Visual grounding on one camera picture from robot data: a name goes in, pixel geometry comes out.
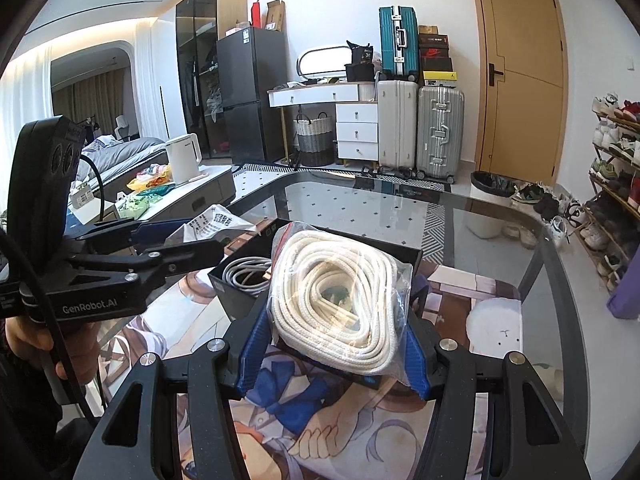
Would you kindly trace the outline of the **left hand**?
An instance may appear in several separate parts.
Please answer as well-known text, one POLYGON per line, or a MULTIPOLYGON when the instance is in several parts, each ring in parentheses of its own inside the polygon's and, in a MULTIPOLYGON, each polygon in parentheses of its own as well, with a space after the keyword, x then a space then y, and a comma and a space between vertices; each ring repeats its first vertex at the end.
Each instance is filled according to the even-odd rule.
MULTIPOLYGON (((81 325, 77 332, 65 337, 70 362, 81 385, 87 385, 96 376, 100 353, 96 337, 100 328, 100 323, 81 325)), ((40 352, 50 352, 54 346, 50 332, 29 318, 8 318, 4 332, 11 351, 34 365, 40 364, 40 352)))

